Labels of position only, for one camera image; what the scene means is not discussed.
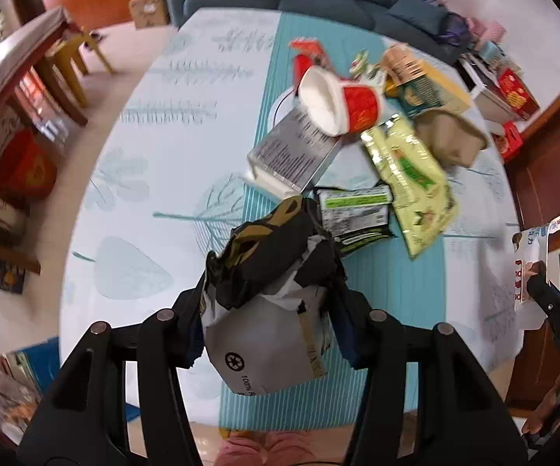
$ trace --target table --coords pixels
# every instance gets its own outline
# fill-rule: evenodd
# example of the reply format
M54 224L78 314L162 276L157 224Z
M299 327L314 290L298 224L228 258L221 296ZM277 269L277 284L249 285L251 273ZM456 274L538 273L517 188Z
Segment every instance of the table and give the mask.
M295 37L317 37L341 74L361 49L377 59L392 43L307 16L204 9L145 73L105 143L77 218L61 298L62 359L95 320L118 327L171 306L179 292L195 286L206 252L221 250L231 227L274 207L239 175L247 152L269 129L272 106L291 86L294 52L287 44ZM463 85L452 67L417 53ZM486 131L476 107L465 116ZM517 216L493 146L449 181L460 214L417 259L409 260L393 221L399 237L360 249L344 264L349 286L371 304L419 327L447 320L491 370L521 348L510 242ZM233 429L350 423L366 373L351 370L336 346L324 361L325 377L248 398L232 394L203 356L192 369L179 370L189 418ZM132 368L127 401L137 404ZM416 406L416 375L410 365L406 408Z
M87 123L79 108L65 95L51 66L43 57L67 30L78 31L74 24L67 21L64 8L57 7L25 24L0 43L0 115L21 78L34 67L65 113L78 124ZM36 258L18 250L0 246L0 259L34 273L41 272L41 265Z

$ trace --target dark pillow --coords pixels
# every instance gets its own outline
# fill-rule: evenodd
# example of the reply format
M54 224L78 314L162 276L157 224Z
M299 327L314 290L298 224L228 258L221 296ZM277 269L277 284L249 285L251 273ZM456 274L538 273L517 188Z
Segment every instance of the dark pillow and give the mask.
M436 37L448 11L445 7L435 7L424 0L398 0L388 13Z

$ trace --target cardboard box on floor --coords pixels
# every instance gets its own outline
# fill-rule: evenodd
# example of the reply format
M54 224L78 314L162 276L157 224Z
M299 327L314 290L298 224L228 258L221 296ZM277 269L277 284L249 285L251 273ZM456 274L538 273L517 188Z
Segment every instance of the cardboard box on floor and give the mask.
M166 0L131 0L129 12L137 30L170 24Z

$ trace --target wooden chair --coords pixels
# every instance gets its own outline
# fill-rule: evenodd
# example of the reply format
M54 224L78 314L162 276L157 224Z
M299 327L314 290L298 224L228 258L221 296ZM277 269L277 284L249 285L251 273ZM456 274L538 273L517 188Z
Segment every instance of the wooden chair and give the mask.
M88 67L79 52L79 48L83 43L88 44L88 47L95 52L101 63L105 65L105 69L113 75L114 69L99 49L97 41L94 40L83 28L81 33L73 35L67 40L62 40L62 42L55 47L55 50L48 59L49 62L60 71L64 81L73 92L73 96L79 105L87 107L88 100L85 97L82 86L80 85L79 79L77 79L77 75L73 69L73 63L75 63L82 75L88 75Z

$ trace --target person's hand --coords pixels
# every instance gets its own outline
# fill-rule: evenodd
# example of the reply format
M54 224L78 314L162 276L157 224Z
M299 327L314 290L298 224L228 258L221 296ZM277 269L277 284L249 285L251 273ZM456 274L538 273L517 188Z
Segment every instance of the person's hand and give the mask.
M543 428L543 424L551 415L551 412L554 411L559 390L560 375L558 375L558 378L556 378L554 386L545 395L545 397L541 401L541 404L539 404L539 406L536 407L536 410L534 410L530 417L527 418L526 423L521 428L521 432L523 434L536 434ZM559 425L560 419L555 423L554 429Z

